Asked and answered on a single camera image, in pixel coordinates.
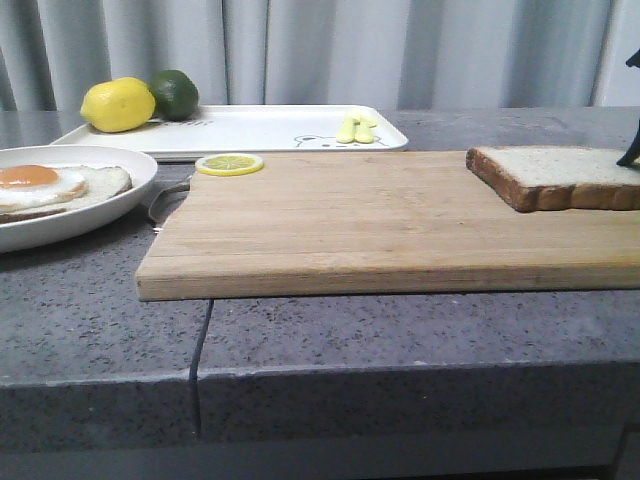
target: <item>bread crust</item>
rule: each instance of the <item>bread crust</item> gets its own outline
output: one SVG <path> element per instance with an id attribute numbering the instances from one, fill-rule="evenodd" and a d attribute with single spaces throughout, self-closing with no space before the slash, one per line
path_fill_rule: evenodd
<path id="1" fill-rule="evenodd" d="M 569 208 L 640 210 L 640 185 L 575 183 L 524 186 L 480 148 L 468 150 L 466 165 L 508 205 L 521 213 Z"/>

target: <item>white serving tray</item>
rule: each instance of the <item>white serving tray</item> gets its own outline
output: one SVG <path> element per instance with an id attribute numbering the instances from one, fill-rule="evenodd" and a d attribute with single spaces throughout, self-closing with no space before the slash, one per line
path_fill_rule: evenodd
<path id="1" fill-rule="evenodd" d="M 362 112 L 375 119 L 373 143 L 336 142 L 345 115 Z M 192 162 L 209 153 L 242 151 L 397 150 L 407 138 L 378 111 L 360 105 L 226 105 L 201 106 L 184 122 L 152 120 L 122 133 L 103 133 L 83 125 L 52 142 L 92 145 L 147 153 L 158 162 Z"/>

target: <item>lime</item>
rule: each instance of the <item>lime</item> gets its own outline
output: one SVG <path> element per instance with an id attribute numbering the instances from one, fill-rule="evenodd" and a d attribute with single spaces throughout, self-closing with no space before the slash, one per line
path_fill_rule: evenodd
<path id="1" fill-rule="evenodd" d="M 181 121 L 198 108 L 198 89 L 180 70 L 162 70 L 149 82 L 156 99 L 156 115 L 164 120 Z"/>

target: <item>toast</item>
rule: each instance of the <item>toast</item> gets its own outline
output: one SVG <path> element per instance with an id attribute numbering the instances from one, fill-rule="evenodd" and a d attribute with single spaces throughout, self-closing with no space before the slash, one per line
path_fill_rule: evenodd
<path id="1" fill-rule="evenodd" d="M 47 217 L 95 205 L 126 192 L 132 186 L 129 173 L 121 167 L 74 167 L 74 170 L 80 172 L 85 178 L 87 190 L 83 196 L 67 202 L 2 213 L 0 224 Z"/>
<path id="2" fill-rule="evenodd" d="M 514 210 L 640 210 L 640 165 L 624 152 L 562 146 L 475 147 L 467 168 Z"/>

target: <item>gray countertop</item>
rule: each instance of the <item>gray countertop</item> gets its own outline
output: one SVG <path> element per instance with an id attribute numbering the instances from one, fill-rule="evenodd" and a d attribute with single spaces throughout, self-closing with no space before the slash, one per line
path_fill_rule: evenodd
<path id="1" fill-rule="evenodd" d="M 383 114 L 410 150 L 626 149 L 640 108 Z M 0 148 L 80 123 L 0 113 Z M 640 419 L 640 291 L 216 300 L 207 322 L 206 301 L 137 300 L 152 241 L 140 206 L 0 255 L 0 452 L 606 427 L 604 462 Z"/>

